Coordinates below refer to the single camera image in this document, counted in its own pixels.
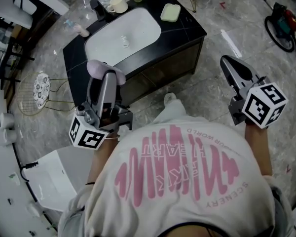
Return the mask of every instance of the toilet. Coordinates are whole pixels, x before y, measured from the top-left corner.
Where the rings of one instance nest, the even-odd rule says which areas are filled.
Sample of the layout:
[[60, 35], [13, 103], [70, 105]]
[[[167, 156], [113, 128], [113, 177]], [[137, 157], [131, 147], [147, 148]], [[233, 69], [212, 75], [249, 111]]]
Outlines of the toilet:
[[40, 205], [65, 211], [69, 201], [87, 183], [93, 154], [88, 149], [68, 146], [38, 159], [37, 166], [24, 169]]

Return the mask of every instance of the shoe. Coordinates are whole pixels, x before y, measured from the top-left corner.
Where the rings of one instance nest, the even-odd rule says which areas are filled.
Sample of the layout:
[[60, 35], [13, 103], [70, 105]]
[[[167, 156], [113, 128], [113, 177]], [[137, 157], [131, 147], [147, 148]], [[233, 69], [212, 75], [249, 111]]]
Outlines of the shoe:
[[173, 92], [165, 94], [163, 99], [164, 107], [166, 107], [171, 101], [175, 100], [176, 98], [177, 97]]

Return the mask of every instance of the bathroom sink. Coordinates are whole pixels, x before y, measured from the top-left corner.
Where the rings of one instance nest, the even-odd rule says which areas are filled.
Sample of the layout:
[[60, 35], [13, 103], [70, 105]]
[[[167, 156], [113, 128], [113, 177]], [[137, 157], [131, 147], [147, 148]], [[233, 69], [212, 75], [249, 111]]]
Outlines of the bathroom sink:
[[144, 8], [135, 8], [105, 25], [85, 43], [88, 60], [99, 60], [114, 66], [154, 43], [161, 28]]

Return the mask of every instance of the pink cloth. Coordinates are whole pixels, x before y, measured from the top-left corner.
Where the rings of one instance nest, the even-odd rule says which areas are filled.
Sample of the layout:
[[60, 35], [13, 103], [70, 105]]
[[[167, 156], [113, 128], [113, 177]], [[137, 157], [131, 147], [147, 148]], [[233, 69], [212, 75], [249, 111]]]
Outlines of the pink cloth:
[[99, 80], [103, 79], [104, 73], [107, 70], [114, 70], [116, 72], [118, 85], [123, 85], [126, 82], [126, 77], [120, 69], [112, 67], [112, 66], [105, 64], [104, 62], [101, 62], [98, 60], [88, 61], [87, 70], [88, 70], [89, 75], [91, 77], [93, 77], [95, 79], [99, 79]]

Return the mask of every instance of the countertop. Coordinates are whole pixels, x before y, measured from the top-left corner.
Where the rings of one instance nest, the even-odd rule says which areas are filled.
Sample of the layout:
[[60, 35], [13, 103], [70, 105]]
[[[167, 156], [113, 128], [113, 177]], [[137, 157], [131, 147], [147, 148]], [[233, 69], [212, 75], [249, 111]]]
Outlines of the countertop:
[[[181, 6], [179, 18], [174, 23], [162, 21], [160, 19], [161, 12], [166, 3]], [[177, 0], [159, 0], [158, 3], [154, 2], [153, 6], [146, 0], [140, 3], [130, 0], [128, 6], [127, 11], [136, 7], [147, 9], [159, 24], [161, 35], [153, 44], [115, 65], [115, 67], [125, 72], [126, 79], [131, 78], [140, 71], [157, 63], [159, 60], [171, 56], [179, 50], [186, 49], [201, 42], [206, 36], [205, 30]], [[106, 21], [96, 21], [93, 23], [87, 28], [90, 32], [90, 36], [106, 24], [108, 24]], [[84, 51], [84, 44], [87, 39], [88, 38], [77, 36], [63, 50], [69, 85], [76, 106], [85, 101], [87, 86], [90, 80], [90, 75], [86, 69], [87, 58]]]

